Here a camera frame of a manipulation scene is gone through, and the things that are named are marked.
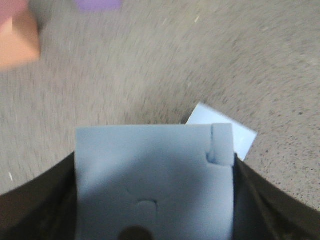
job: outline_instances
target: orange object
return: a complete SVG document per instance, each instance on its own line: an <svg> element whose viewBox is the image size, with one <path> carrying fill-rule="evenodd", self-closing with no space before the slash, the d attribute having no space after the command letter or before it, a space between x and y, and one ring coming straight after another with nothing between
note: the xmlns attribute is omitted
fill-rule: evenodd
<svg viewBox="0 0 320 240"><path fill-rule="evenodd" d="M40 58L38 26L29 10L0 26L0 71Z"/></svg>
<svg viewBox="0 0 320 240"><path fill-rule="evenodd" d="M28 0L0 0L0 26L28 9Z"/></svg>

